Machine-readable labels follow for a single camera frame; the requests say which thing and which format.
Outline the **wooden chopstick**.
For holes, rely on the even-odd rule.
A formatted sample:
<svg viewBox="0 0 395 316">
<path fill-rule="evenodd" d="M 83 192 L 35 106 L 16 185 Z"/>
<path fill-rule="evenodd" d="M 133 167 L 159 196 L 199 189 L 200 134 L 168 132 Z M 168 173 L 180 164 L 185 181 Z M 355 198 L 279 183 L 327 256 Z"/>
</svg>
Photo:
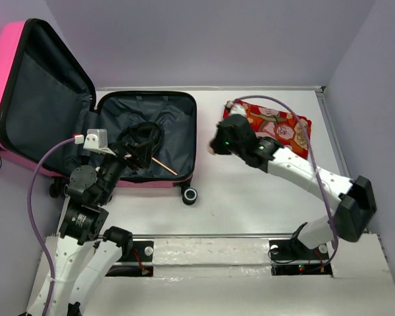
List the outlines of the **wooden chopstick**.
<svg viewBox="0 0 395 316">
<path fill-rule="evenodd" d="M 166 164 L 162 163 L 161 161 L 159 161 L 158 159 L 152 157 L 151 160 L 155 163 L 157 163 L 160 167 L 163 167 L 166 171 L 169 171 L 171 174 L 177 176 L 178 173 L 176 171 L 174 171 L 173 169 L 171 169 L 170 167 L 168 167 Z"/>
</svg>

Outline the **red patterned cloth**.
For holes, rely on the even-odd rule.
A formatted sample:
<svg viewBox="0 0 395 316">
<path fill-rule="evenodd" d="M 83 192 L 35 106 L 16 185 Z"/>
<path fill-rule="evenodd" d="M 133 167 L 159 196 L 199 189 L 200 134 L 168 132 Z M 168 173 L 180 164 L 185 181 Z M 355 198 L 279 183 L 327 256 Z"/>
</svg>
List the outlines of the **red patterned cloth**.
<svg viewBox="0 0 395 316">
<path fill-rule="evenodd" d="M 258 137 L 268 136 L 282 142 L 303 159 L 309 156 L 309 150 L 303 128 L 291 113 L 237 101 L 246 106 L 247 119 Z"/>
</svg>

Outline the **pink hard-shell suitcase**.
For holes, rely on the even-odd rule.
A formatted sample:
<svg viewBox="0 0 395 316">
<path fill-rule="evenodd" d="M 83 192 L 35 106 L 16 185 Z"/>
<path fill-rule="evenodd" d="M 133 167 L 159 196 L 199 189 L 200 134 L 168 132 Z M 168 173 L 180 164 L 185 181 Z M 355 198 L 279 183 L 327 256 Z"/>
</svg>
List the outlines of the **pink hard-shell suitcase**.
<svg viewBox="0 0 395 316">
<path fill-rule="evenodd" d="M 165 131 L 151 160 L 120 187 L 178 187 L 192 205 L 197 103 L 185 92 L 115 91 L 98 98 L 90 77 L 45 20 L 10 22 L 0 33 L 0 152 L 34 168 L 55 144 L 88 129 L 106 129 L 109 143 L 127 127 L 156 122 Z"/>
</svg>

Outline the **round pink powder puff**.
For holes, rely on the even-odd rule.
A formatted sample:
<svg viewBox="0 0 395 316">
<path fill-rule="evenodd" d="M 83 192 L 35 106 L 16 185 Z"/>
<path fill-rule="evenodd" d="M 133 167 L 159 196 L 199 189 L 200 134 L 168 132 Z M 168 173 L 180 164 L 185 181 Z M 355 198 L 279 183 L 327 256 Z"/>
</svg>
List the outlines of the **round pink powder puff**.
<svg viewBox="0 0 395 316">
<path fill-rule="evenodd" d="M 208 152 L 212 155 L 220 155 L 222 149 L 222 145 L 216 139 L 212 139 L 208 143 Z"/>
</svg>

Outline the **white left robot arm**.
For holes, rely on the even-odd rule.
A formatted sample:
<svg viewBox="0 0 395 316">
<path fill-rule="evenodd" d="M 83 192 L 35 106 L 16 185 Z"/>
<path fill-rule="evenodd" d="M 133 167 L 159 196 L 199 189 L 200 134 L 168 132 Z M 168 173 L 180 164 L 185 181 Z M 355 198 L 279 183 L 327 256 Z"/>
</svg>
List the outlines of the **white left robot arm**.
<svg viewBox="0 0 395 316">
<path fill-rule="evenodd" d="M 82 165 L 73 170 L 67 190 L 70 201 L 54 252 L 48 250 L 39 234 L 32 211 L 33 189 L 28 189 L 28 217 L 49 272 L 26 315 L 82 315 L 110 268 L 131 256 L 131 232 L 115 226 L 102 229 L 109 214 L 104 205 L 110 201 L 125 169 L 136 171 L 150 166 L 161 139 L 157 128 L 134 126 L 109 144 L 105 129 L 89 129 L 86 135 L 76 134 L 55 144 L 39 160 L 35 174 L 54 151 L 66 144 L 82 145 L 103 155 L 97 168 Z"/>
</svg>

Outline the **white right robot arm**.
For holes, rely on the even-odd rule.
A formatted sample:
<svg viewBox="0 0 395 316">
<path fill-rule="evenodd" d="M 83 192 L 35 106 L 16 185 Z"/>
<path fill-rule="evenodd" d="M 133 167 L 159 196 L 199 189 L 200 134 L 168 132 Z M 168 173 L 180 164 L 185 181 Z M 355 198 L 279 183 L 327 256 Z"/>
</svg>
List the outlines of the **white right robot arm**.
<svg viewBox="0 0 395 316">
<path fill-rule="evenodd" d="M 257 136 L 241 115 L 218 123 L 210 147 L 216 155 L 236 155 L 246 165 L 287 180 L 324 202 L 327 214 L 301 224 L 287 241 L 284 250 L 295 257 L 307 257 L 328 242 L 357 242 L 377 211 L 369 179 L 353 180 L 317 167 L 280 141 Z"/>
</svg>

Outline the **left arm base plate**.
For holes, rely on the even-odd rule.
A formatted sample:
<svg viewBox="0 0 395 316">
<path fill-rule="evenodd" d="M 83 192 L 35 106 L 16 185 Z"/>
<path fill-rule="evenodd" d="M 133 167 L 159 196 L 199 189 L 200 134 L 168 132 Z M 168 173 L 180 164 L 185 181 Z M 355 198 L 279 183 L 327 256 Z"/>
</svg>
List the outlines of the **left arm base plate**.
<svg viewBox="0 0 395 316">
<path fill-rule="evenodd" d="M 152 277 L 153 249 L 153 240 L 134 240 L 132 250 L 122 253 L 122 257 L 109 269 L 106 277 Z"/>
</svg>

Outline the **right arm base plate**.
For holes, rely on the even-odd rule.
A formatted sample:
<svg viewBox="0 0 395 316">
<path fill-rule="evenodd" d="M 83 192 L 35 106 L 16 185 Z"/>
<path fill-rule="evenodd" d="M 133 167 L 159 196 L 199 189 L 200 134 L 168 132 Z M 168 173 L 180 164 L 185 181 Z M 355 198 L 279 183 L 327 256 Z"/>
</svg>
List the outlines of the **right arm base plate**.
<svg viewBox="0 0 395 316">
<path fill-rule="evenodd" d="M 304 247 L 292 250 L 290 245 L 291 240 L 288 239 L 269 241 L 267 254 L 271 261 L 271 274 L 274 277 L 333 275 L 326 244 L 321 244 L 313 250 L 308 250 Z"/>
</svg>

